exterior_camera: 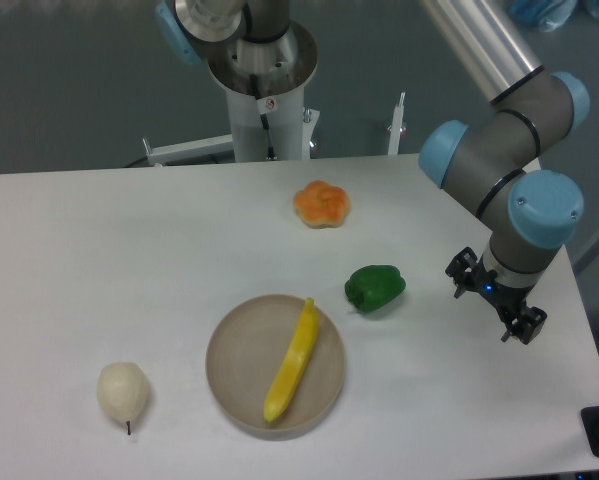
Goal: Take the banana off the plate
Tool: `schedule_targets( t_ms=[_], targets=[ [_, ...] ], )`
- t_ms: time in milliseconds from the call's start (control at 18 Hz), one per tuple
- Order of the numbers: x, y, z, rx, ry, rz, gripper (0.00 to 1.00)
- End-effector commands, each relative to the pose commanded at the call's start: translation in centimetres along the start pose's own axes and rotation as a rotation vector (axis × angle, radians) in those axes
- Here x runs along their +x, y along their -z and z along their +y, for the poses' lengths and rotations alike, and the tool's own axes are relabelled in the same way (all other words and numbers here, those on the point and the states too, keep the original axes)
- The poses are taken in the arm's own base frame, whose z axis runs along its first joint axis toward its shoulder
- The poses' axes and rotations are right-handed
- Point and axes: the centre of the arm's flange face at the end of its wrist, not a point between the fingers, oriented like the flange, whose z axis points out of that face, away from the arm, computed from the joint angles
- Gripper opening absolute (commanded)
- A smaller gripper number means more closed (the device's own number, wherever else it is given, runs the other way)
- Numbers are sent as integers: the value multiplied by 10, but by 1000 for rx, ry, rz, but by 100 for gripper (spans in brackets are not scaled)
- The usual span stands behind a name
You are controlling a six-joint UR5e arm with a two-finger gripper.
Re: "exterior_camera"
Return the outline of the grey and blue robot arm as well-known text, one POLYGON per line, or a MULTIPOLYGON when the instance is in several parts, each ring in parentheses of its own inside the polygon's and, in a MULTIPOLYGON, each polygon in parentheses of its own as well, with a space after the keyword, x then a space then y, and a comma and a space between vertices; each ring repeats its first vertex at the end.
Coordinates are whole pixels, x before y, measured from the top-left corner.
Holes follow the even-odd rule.
MULTIPOLYGON (((528 165, 573 132, 590 109, 576 77, 549 74, 491 1, 428 1, 436 27, 495 109, 478 128, 439 126, 422 146, 421 170, 491 231, 481 255, 446 268, 458 293, 484 298, 506 336, 529 343, 546 320, 526 299, 583 213, 567 176, 528 165)), ((317 65, 309 32, 285 1, 162 1, 157 24, 186 64, 206 63, 224 89, 239 162, 310 155, 303 90, 317 65)))

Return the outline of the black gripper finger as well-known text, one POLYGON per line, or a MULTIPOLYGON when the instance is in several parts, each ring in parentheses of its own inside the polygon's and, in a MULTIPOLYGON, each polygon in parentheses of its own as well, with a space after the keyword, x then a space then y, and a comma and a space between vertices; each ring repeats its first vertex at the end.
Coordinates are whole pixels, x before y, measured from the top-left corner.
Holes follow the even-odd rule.
POLYGON ((445 274, 453 280, 455 299, 458 299, 466 292, 476 291, 474 269, 477 266, 477 256, 470 247, 462 249, 450 261, 445 269, 445 274))
POLYGON ((544 310, 527 305, 521 305, 517 310, 499 307, 498 315, 506 328, 501 341, 516 338, 524 345, 528 345, 540 333, 547 319, 544 310))

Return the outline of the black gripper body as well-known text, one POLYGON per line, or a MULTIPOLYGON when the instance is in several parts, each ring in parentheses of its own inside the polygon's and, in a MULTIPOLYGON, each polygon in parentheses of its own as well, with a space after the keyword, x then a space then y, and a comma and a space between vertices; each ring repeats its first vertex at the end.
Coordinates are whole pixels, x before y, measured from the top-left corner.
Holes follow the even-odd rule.
POLYGON ((510 287, 497 279, 495 270, 487 270, 474 255, 466 256, 466 290, 481 295, 497 312, 500 320, 508 326, 530 323, 532 310, 527 307, 526 297, 530 286, 510 287))

